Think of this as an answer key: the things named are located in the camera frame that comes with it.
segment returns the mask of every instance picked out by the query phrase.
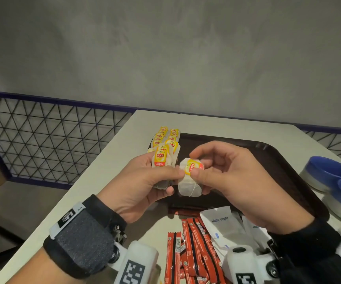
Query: white table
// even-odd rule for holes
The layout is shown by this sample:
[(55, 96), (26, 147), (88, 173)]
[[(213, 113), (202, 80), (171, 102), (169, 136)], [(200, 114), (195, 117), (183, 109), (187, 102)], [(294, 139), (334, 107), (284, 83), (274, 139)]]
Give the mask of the white table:
[[(49, 228), (76, 202), (85, 200), (93, 193), (97, 194), (130, 159), (145, 153), (153, 134), (164, 125), (179, 128), (182, 133), (256, 140), (270, 144), (297, 173), (301, 172), (308, 159), (314, 155), (341, 162), (338, 156), (293, 125), (137, 110), (1, 270), (0, 284), (10, 279), (38, 251)], [(320, 199), (323, 197), (317, 192), (316, 195)], [(130, 239), (140, 239), (159, 251), (161, 281), (164, 279), (166, 261), (166, 233), (182, 230), (179, 218), (169, 218), (166, 211), (166, 207), (159, 205), (126, 229), (129, 236), (127, 242)], [(334, 216), (330, 217), (329, 224), (336, 230), (341, 227), (341, 222)], [(110, 282), (105, 278), (102, 283)]]

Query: floor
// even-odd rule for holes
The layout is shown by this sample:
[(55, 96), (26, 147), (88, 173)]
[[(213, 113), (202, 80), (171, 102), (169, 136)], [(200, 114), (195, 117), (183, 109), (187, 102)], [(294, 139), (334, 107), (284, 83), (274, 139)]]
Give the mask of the floor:
[[(7, 181), (0, 186), (0, 225), (27, 239), (66, 192)], [(0, 237), (0, 252), (11, 247)]]

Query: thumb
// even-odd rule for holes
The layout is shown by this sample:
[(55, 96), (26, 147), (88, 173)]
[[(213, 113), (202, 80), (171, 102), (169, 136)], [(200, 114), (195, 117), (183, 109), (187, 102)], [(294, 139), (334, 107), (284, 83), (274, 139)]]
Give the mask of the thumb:
[(190, 172), (190, 176), (197, 183), (216, 188), (221, 192), (225, 191), (228, 187), (226, 175), (213, 169), (203, 170), (195, 168)]
[(164, 167), (151, 167), (147, 170), (147, 173), (147, 177), (152, 184), (162, 180), (182, 179), (185, 176), (185, 172), (183, 170), (171, 167), (169, 165)]

